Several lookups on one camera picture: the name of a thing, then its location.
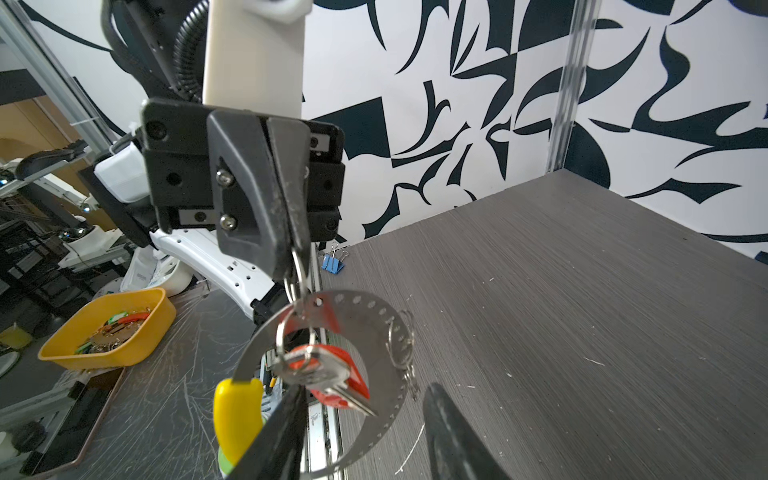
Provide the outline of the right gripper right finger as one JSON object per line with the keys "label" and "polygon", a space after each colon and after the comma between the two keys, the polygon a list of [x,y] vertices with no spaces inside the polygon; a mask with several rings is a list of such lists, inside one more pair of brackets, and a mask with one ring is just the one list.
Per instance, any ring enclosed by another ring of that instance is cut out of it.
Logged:
{"label": "right gripper right finger", "polygon": [[432,479],[510,479],[438,383],[425,390],[423,416]]}

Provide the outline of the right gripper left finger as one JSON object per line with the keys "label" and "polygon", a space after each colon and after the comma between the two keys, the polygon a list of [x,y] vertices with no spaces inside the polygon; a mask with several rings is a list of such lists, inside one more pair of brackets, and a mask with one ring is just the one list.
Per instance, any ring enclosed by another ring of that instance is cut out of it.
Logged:
{"label": "right gripper left finger", "polygon": [[307,428],[306,389],[292,386],[227,478],[299,480]]}

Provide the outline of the red key tag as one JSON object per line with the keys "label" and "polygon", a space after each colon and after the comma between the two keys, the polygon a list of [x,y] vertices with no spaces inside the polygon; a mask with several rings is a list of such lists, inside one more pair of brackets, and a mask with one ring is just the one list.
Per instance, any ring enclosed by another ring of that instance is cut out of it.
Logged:
{"label": "red key tag", "polygon": [[[341,332],[338,315],[334,312],[331,302],[322,296],[316,296],[308,303],[294,303],[277,327],[278,375],[287,383],[338,396],[347,403],[348,408],[367,416],[376,416],[377,413],[371,407],[369,399],[349,386],[352,367],[326,347],[320,347],[316,340],[316,328]],[[288,330],[300,329],[309,331],[309,343],[298,351],[287,353],[284,345],[285,334]]]}

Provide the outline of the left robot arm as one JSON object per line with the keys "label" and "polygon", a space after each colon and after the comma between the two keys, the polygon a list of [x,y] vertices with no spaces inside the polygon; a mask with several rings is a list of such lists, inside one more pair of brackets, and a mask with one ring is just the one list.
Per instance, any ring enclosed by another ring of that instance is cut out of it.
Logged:
{"label": "left robot arm", "polygon": [[256,324],[333,239],[344,134],[302,118],[309,1],[105,1],[102,32],[144,89],[140,123],[83,181],[137,245],[202,274]]}

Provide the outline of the blue binder clip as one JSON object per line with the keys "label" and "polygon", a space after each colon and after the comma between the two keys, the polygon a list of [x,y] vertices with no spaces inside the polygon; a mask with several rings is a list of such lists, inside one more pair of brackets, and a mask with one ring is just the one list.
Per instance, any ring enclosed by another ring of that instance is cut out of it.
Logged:
{"label": "blue binder clip", "polygon": [[346,247],[334,243],[324,253],[321,268],[333,275],[338,275],[345,267],[344,261],[348,256],[349,251]]}

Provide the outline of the yellow parts tray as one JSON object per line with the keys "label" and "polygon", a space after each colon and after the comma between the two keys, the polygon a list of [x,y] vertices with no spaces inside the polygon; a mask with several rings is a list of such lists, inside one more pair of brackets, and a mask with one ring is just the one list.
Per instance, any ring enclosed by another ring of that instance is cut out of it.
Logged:
{"label": "yellow parts tray", "polygon": [[68,370],[132,366],[156,349],[176,315],[162,288],[104,295],[66,321],[38,359]]}

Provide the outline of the metal keyring with yellow tag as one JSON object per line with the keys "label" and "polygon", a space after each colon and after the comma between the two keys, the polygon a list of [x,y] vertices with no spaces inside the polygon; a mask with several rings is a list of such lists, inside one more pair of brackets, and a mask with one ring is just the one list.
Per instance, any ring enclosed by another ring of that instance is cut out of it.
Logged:
{"label": "metal keyring with yellow tag", "polygon": [[[214,427],[229,479],[324,479],[364,457],[419,393],[414,337],[403,315],[364,291],[307,287],[307,263],[286,253],[289,303],[247,344],[214,395]],[[353,443],[326,466],[304,470],[310,395],[362,414]]]}

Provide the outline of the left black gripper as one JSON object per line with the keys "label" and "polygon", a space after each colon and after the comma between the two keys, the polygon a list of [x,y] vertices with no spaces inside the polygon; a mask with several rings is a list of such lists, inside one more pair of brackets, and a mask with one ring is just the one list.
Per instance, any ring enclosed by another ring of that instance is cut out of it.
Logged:
{"label": "left black gripper", "polygon": [[213,227],[214,214],[202,220],[194,213],[214,207],[220,250],[278,281],[290,271],[288,225],[302,264],[311,240],[335,238],[345,173],[341,128],[271,117],[272,158],[261,119],[251,112],[152,98],[141,119],[151,201],[164,232]]}

